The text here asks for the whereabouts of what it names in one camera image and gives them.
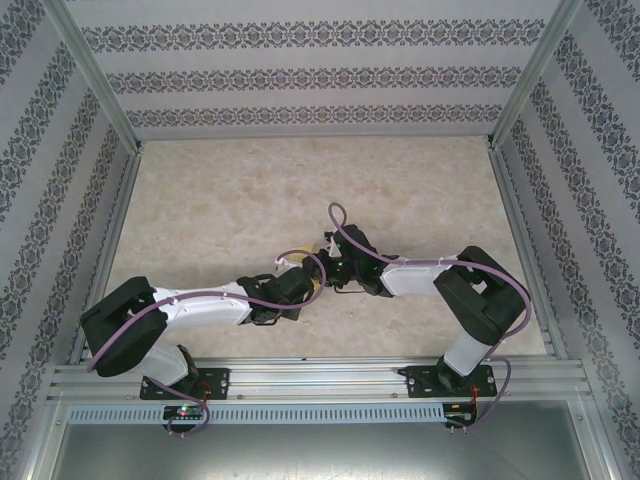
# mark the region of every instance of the patterned wallpaper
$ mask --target patterned wallpaper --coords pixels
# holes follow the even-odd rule
[[[67,360],[128,163],[36,0],[0,2],[0,478]]]
[[[492,130],[557,0],[77,0],[142,139]]]
[[[640,477],[639,13],[630,1],[586,1],[502,145],[622,478]]]

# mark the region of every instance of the robotic arm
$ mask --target robotic arm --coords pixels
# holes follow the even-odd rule
[[[327,232],[325,238],[330,242],[326,248],[301,264],[288,263],[277,277],[242,277],[197,290],[153,288],[145,277],[128,280],[81,318],[95,357],[91,366],[100,376],[137,372],[189,394],[199,378],[197,368],[184,347],[162,343],[162,334],[200,325],[267,326],[281,317],[297,320],[300,308],[295,306],[307,304],[314,293],[313,280],[324,278],[327,287],[341,289],[356,281],[370,295],[388,298],[440,294],[463,327],[437,365],[438,381],[453,394],[525,309],[513,287],[522,286],[478,247],[416,264],[377,254],[356,225]],[[484,266],[502,278],[460,264]]]

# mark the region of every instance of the marble floor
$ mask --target marble floor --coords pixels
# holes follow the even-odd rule
[[[384,254],[437,258],[478,245],[522,271],[480,137],[336,137],[149,142],[108,291],[145,275],[168,288],[274,271],[322,239],[341,202]],[[460,326],[439,297],[327,291],[297,322],[176,331],[194,356],[441,355]],[[535,319],[499,350],[544,354]]]

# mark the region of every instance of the black mounting bracket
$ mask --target black mounting bracket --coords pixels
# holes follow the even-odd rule
[[[189,396],[204,400],[226,400],[229,392],[230,370],[228,368],[199,368],[198,379]],[[147,377],[142,378],[141,400],[179,400],[181,398],[158,388]]]
[[[398,375],[406,378],[409,398],[451,398],[473,397],[473,388],[476,388],[476,397],[495,397],[498,394],[493,369],[489,365],[479,365],[465,378],[454,391],[447,389],[438,380],[438,368],[436,365],[412,365],[398,370]]]

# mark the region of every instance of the perforated metal strip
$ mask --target perforated metal strip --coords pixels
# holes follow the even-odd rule
[[[164,405],[76,406],[70,425],[161,424]],[[419,423],[444,422],[441,403],[398,403],[393,405],[215,405],[211,422],[225,425]],[[198,420],[176,420],[176,424]]]

